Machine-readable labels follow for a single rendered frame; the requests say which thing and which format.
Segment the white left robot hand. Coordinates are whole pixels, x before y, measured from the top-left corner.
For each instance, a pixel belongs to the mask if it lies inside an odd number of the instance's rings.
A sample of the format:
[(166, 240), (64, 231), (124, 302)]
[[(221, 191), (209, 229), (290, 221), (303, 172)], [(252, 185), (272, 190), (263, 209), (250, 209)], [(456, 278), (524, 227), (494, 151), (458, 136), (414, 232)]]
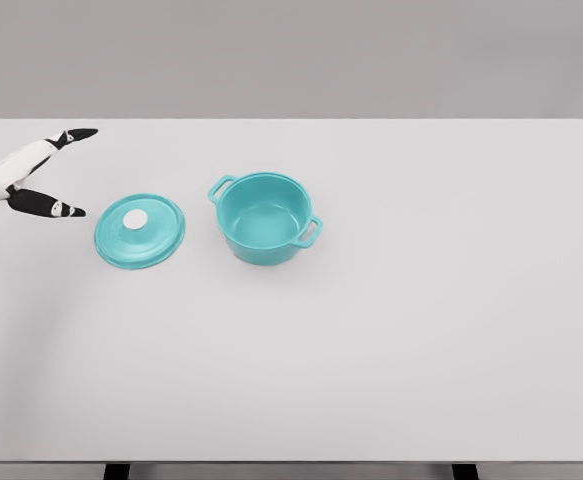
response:
[(75, 142), (93, 137), (97, 128), (63, 130), (29, 143), (0, 161), (0, 201), (20, 213), (42, 218), (83, 218), (86, 212), (48, 194), (26, 189), (25, 180), (52, 156)]

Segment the teal pot lid white knob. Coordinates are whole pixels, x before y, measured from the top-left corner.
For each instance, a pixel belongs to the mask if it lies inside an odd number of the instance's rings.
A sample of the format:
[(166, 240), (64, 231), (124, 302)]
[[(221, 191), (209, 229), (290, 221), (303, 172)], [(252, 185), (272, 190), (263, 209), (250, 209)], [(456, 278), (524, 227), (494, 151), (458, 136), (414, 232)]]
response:
[(138, 193), (118, 199), (104, 210), (93, 241), (106, 263), (137, 270), (169, 258), (185, 232), (185, 216), (176, 203), (161, 195)]

